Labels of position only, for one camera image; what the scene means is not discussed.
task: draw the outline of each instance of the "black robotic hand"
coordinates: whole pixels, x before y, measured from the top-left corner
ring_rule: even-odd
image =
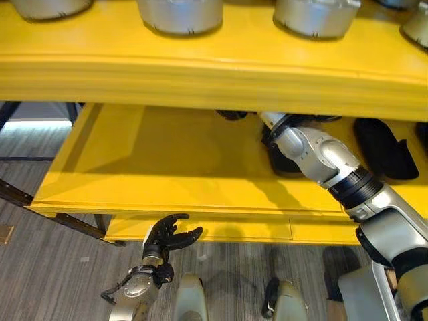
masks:
[[[174,234],[177,230],[175,223],[179,219],[188,219],[189,214],[174,214],[161,219],[153,225],[152,231],[144,244],[142,258],[155,255],[160,256],[163,263],[168,263],[169,251],[183,249],[192,245],[201,236],[202,227],[198,227],[190,232]]]
[[[179,219],[188,218],[189,214],[174,214],[166,216],[154,224],[144,244],[142,264],[132,268],[126,277],[113,288],[103,291],[101,297],[111,304],[116,304],[111,295],[121,287],[126,286],[134,276],[138,275],[152,277],[157,288],[161,288],[164,283],[171,282],[174,278],[174,270],[168,263],[169,251],[192,245],[203,232],[203,228],[198,227],[190,232],[174,234],[177,230],[175,223]]]

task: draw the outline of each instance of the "robotic hand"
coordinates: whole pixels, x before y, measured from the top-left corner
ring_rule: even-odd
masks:
[[[428,320],[428,226],[386,183],[371,175],[339,140],[305,126],[307,116],[261,112],[281,153],[343,205],[373,261],[394,267],[405,309]]]
[[[175,214],[156,223],[144,243],[141,265],[132,268],[119,284],[102,292],[101,297],[114,304],[110,321],[147,319],[162,284],[170,283],[174,278],[173,268],[168,263],[169,251],[190,246],[203,232],[203,228],[198,227],[187,233],[174,234],[177,230],[175,223],[188,218],[188,214]],[[119,290],[115,301],[111,295]]]

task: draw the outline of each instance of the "black object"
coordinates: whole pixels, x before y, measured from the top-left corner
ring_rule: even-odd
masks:
[[[370,243],[367,236],[362,232],[362,229],[360,227],[356,228],[356,238],[360,241],[362,247],[366,250],[368,256],[375,261],[376,263],[382,264],[384,266],[387,266],[391,268],[391,264],[388,262],[387,259],[385,259],[378,251],[377,249]]]
[[[103,291],[101,293],[101,298],[111,304],[116,304],[111,295],[117,292],[136,274],[148,274],[152,276],[153,281],[158,288],[161,288],[164,283],[172,282],[174,278],[174,270],[168,263],[169,251],[182,249],[192,245],[203,232],[202,227],[197,227],[187,233],[174,234],[177,230],[175,223],[179,219],[188,218],[189,214],[185,213],[168,215],[154,224],[152,231],[144,244],[142,258],[144,259],[150,255],[161,256],[163,263],[158,267],[154,267],[152,265],[139,265],[132,268],[120,283],[117,283],[113,288]]]
[[[143,258],[150,254],[157,254],[162,257],[164,263],[168,262],[169,251],[182,249],[192,245],[201,236],[202,227],[197,227],[190,232],[174,234],[177,226],[174,224],[179,219],[188,219],[189,214],[180,213],[168,215],[154,224],[150,235],[144,244]]]
[[[76,108],[76,103],[74,102],[66,102],[68,119],[74,125],[74,122],[78,118],[78,110]]]
[[[13,116],[21,102],[5,102],[0,108],[0,130]]]
[[[281,153],[277,144],[272,141],[270,129],[266,125],[263,127],[263,137],[261,142],[267,148],[269,162],[276,175],[284,177],[302,176],[299,166],[291,159],[285,157]]]
[[[364,157],[375,175],[392,179],[415,179],[419,176],[406,140],[397,142],[385,123],[374,118],[358,118],[354,131]]]
[[[275,309],[276,301],[278,300],[278,289],[280,286],[280,281],[277,277],[273,277],[267,283],[265,289],[265,300],[263,302],[263,306],[261,307],[261,315],[270,319],[274,316],[274,312],[272,310]]]
[[[345,209],[351,209],[370,199],[382,187],[383,184],[376,177],[359,166],[328,191]]]
[[[224,117],[224,119],[226,120],[240,120],[242,118],[245,118],[247,116],[247,112],[239,112],[239,111],[234,111],[234,110],[216,110],[216,112],[220,115],[222,115],[222,117]]]
[[[394,257],[392,264],[397,280],[399,280],[406,272],[418,266],[428,264],[428,249],[424,247],[410,249]]]
[[[428,152],[428,122],[418,122],[416,124],[416,134],[421,140],[425,151]]]

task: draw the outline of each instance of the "yellow shelving unit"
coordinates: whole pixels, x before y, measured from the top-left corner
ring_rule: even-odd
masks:
[[[226,1],[221,28],[188,39],[147,29],[135,0],[43,23],[0,1],[0,99],[428,118],[428,55],[399,33],[408,13],[363,1],[343,39],[311,41],[273,12]]]
[[[360,157],[352,118],[326,124]],[[412,122],[387,121],[407,138],[418,179],[393,187],[428,217],[427,155]],[[143,239],[167,213],[207,241],[357,242],[355,225],[316,183],[276,176],[253,114],[228,122],[212,110],[88,104],[31,206],[56,213],[114,214],[106,239]]]

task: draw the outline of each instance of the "gray carpet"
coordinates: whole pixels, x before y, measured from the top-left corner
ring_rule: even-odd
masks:
[[[54,156],[67,133],[3,130],[0,156]],[[48,168],[49,162],[0,162],[0,178],[34,194]],[[140,243],[114,247],[2,200],[0,224],[15,226],[10,244],[0,245],[1,320],[108,320],[111,306],[99,294],[121,280],[142,251]],[[203,280],[212,321],[264,320],[263,291],[273,275],[301,290],[311,320],[325,320],[324,262],[334,273],[355,257],[369,263],[360,247],[197,243],[171,253],[176,277],[161,289],[150,320],[170,320],[180,276],[188,272]]]

